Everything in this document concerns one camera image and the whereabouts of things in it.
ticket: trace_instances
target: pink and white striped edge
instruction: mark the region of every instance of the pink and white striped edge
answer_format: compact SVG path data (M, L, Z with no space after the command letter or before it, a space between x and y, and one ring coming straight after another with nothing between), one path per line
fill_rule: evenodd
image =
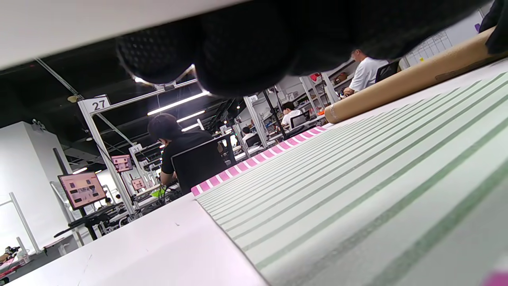
M238 163L237 165L227 169L226 171L216 175L215 177L212 177L204 181L203 183L194 186L193 188L191 188L191 191L194 194L194 196L206 192L209 189L218 186L220 183L225 182L258 164L261 164L264 161L269 160L279 155L280 153L288 150L289 148L292 148L300 144L301 142L304 142L307 139L310 139L324 131L326 131L326 128L318 126L308 131L305 131L301 134L298 134L295 137L289 138L288 140L283 141L275 145L274 147L255 155L254 157L251 157L243 162Z
M508 286L508 255L501 258L483 286Z

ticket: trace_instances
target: man in white shirt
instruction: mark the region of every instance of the man in white shirt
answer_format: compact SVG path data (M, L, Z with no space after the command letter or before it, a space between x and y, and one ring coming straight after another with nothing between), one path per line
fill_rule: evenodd
M344 89L344 95L350 96L355 92L359 92L376 82L377 70L388 64L386 60L374 60L369 58L361 50L355 50L351 53L351 57L360 64L356 68L355 77L351 81L348 88Z
M292 102L286 102L282 105L282 113L284 113L284 117L282 118L282 126L284 128L288 128L291 130L291 118L302 114L300 110L294 110L295 105Z
M242 132L243 134L245 134L245 136L242 138L242 140L247 143L247 139L251 138L252 136L254 136L255 134L251 133L250 132L250 128L248 128L247 126L243 127L242 128Z

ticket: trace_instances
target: cardboard tube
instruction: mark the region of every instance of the cardboard tube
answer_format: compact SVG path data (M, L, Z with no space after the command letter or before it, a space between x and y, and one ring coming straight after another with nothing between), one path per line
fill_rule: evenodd
M507 56L487 53L494 28L328 106L326 119L344 121Z

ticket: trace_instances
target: black ceiling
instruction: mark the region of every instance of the black ceiling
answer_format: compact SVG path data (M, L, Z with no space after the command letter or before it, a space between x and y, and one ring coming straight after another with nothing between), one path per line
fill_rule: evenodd
M49 67L67 81L84 98L107 94L111 104L153 92L152 86L134 82L120 66L115 54L113 39L80 47L42 58ZM182 81L192 78L186 76ZM86 141L88 129L76 103L67 100L72 93L37 62L29 62L0 71L0 92L6 99L0 128L32 119L39 120L49 132L58 136L73 169L88 166L90 170L104 169L93 141ZM168 91L111 111L102 113L131 141L147 146L154 142L146 133L147 113L180 99L201 92L198 84ZM205 129L218 129L221 115L227 110L229 118L237 115L245 105L241 99L225 99L214 95L204 96L178 105L165 112L182 118L201 110L197 116ZM94 117L110 155L128 154L130 145L112 131L101 119ZM195 119L181 122L182 127L195 123ZM160 155L158 148L144 155L149 160Z

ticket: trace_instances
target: person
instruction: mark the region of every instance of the person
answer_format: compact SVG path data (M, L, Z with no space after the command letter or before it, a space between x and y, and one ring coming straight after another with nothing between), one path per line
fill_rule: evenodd
M244 137L242 138L242 140L247 143L247 139L251 138L252 136L254 136L255 134L254 133L251 133L250 132L250 128L248 128L247 126L243 127L242 128L242 132L244 135Z
M284 117L282 118L282 126L284 128L291 130L291 118L302 114L302 111L299 109L294 110L295 105L292 102L286 102L282 105L282 113L284 113Z
M106 198L106 207L109 207L109 206L112 206L113 204L111 203L111 198L110 197L107 197Z
M171 157L213 139L208 132L202 130L182 132L176 118L167 113L157 115L148 123L148 133L165 146L160 174L161 184L164 186L178 178ZM222 151L219 144L204 146L202 152L196 153L198 157L189 161L189 168L193 169L194 174L199 174L199 177L209 175L211 178L217 175L226 169L220 156Z
M376 74L377 70L388 64L386 60L375 60L369 58L366 54L364 54L361 50L354 50L351 53L351 57L355 62L358 62L359 65L355 71L355 77L351 81L349 87L344 89L344 95L350 96L355 92L359 92L376 82Z
M123 200L122 200L120 194L116 194L115 198L116 198L116 203L117 204L123 203Z

